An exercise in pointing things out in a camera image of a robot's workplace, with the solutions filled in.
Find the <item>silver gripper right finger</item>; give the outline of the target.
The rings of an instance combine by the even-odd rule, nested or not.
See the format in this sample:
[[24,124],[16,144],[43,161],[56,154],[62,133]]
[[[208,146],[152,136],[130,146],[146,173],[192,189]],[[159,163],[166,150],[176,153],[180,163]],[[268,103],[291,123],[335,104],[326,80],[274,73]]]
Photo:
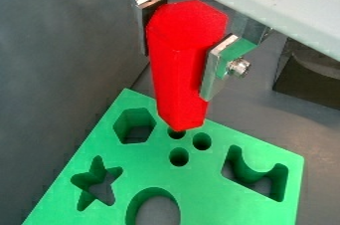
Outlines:
[[230,33],[210,49],[202,75],[199,95],[208,102],[222,91],[230,76],[243,78],[251,64],[244,55],[258,48],[272,31],[271,27],[236,12]]

